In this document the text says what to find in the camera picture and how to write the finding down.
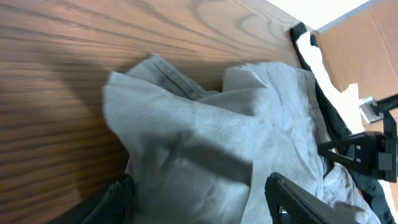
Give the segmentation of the black garment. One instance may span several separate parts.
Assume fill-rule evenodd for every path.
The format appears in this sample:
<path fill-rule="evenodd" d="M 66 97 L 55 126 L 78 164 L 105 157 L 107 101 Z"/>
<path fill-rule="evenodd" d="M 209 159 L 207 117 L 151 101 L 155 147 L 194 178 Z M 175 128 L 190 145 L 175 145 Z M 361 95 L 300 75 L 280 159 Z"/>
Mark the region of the black garment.
<path fill-rule="evenodd" d="M 302 22 L 299 22 L 289 30 L 291 41 L 302 68 L 304 70 L 310 71 L 312 68 L 308 64 L 309 60 L 304 58 L 302 53 L 299 51 L 298 45 L 296 44 L 296 41 L 299 39 L 299 37 L 306 32 L 307 28 Z M 332 140 L 349 136 L 351 131 L 346 127 L 345 122 L 342 120 L 335 107 L 324 95 L 320 86 L 315 85 L 315 89 L 318 105 L 325 121 L 326 129 Z M 362 193 L 363 199 L 378 217 L 379 221 L 381 223 L 394 223 L 394 217 L 387 204 L 385 193 L 379 181 L 369 176 L 359 174 L 355 171 L 349 171 L 349 176 L 352 178 L 353 182 L 358 188 L 358 192 Z"/>

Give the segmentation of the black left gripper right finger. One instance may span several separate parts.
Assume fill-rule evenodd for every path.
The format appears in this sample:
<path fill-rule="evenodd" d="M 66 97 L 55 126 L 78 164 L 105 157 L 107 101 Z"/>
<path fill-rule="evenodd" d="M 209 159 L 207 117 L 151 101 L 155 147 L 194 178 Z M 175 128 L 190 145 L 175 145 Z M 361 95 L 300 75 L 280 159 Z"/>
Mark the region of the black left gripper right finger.
<path fill-rule="evenodd" d="M 264 187 L 273 224 L 283 223 L 355 223 L 355 219 L 339 214 L 282 174 L 274 172 Z"/>

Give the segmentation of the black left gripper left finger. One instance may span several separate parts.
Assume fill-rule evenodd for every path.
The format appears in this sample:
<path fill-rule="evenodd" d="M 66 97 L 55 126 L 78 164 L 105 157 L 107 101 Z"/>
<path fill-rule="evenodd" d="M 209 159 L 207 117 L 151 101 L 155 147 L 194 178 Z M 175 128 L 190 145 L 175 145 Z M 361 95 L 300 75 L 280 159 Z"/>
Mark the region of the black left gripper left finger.
<path fill-rule="evenodd" d="M 134 210 L 134 181 L 125 174 L 97 194 L 78 203 L 49 224 L 129 224 Z"/>

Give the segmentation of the grey shorts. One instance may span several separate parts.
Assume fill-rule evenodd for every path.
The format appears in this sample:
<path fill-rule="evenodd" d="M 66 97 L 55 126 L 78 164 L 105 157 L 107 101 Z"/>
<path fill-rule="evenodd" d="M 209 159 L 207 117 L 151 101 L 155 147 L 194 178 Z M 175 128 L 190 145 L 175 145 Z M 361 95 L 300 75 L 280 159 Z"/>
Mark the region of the grey shorts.
<path fill-rule="evenodd" d="M 134 223 L 270 223 L 273 172 L 359 223 L 379 222 L 348 171 L 318 155 L 328 135 L 308 71 L 244 64 L 213 92 L 154 55 L 109 75 L 103 113 L 130 155 Z"/>

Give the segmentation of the brown cardboard box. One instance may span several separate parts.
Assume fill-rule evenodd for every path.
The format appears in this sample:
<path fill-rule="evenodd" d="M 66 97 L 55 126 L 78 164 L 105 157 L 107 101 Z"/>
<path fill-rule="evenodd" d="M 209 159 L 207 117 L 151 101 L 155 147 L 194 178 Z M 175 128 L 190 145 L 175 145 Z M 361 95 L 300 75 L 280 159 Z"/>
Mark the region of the brown cardboard box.
<path fill-rule="evenodd" d="M 397 0 L 379 1 L 317 35 L 332 83 L 359 97 L 397 94 Z"/>

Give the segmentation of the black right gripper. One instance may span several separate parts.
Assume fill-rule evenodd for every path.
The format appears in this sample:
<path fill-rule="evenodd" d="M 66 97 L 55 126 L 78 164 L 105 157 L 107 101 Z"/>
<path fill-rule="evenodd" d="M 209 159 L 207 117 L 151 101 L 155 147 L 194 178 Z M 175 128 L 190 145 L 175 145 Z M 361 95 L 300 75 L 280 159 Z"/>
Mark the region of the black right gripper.
<path fill-rule="evenodd" d="M 360 174 L 375 174 L 377 166 L 386 182 L 397 182 L 397 121 L 390 111 L 397 109 L 397 94 L 376 100 L 375 112 L 384 114 L 381 151 L 377 153 L 378 136 L 375 132 L 353 134 L 318 145 L 318 154 Z"/>

